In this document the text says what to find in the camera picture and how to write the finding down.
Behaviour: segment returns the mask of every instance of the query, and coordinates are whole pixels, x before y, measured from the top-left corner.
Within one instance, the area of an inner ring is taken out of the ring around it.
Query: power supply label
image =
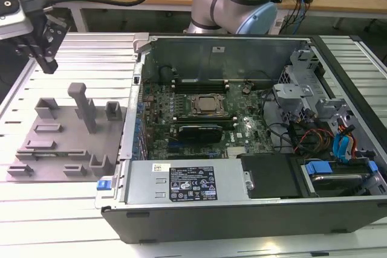
[[[212,166],[171,167],[169,199],[172,202],[216,201],[215,174]]]

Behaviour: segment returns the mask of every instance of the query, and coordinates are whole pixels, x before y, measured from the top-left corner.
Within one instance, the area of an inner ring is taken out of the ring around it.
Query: cpu socket
[[[218,94],[196,95],[191,98],[194,115],[223,114],[223,98]]]

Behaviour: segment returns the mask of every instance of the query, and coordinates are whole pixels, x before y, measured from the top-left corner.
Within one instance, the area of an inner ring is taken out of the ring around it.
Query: floor
[[[53,13],[71,20],[70,11],[61,8]],[[86,19],[93,32],[141,32],[181,33],[188,27],[190,13],[140,10],[86,10]],[[364,28],[369,19],[345,19],[340,29],[333,28],[334,18],[306,17],[298,33],[301,35],[357,35],[387,64],[387,21],[376,21],[369,32]],[[17,79],[27,59],[16,56],[7,43],[0,42],[0,102]]]

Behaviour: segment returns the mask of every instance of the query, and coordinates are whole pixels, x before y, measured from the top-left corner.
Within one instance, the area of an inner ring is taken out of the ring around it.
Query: blue latch
[[[333,172],[328,161],[311,161],[305,167],[309,175]]]
[[[97,181],[97,190],[111,190],[111,181],[104,179]]]
[[[341,136],[341,134],[336,134],[333,140],[333,155],[345,164],[348,163],[348,159],[345,158],[345,153],[349,143],[350,139],[348,136]]]
[[[368,166],[369,166],[369,169],[371,169],[372,172],[377,172],[378,171],[378,168],[377,168],[377,165],[376,165],[375,161],[373,161],[373,160],[368,161]]]

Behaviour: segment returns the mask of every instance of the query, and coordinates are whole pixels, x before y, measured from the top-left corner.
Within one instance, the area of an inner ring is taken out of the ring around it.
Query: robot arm
[[[10,42],[16,53],[35,58],[44,73],[52,74],[68,26],[46,15],[46,6],[46,0],[0,0],[0,40]]]
[[[270,0],[193,0],[188,33],[264,34],[277,14]]]

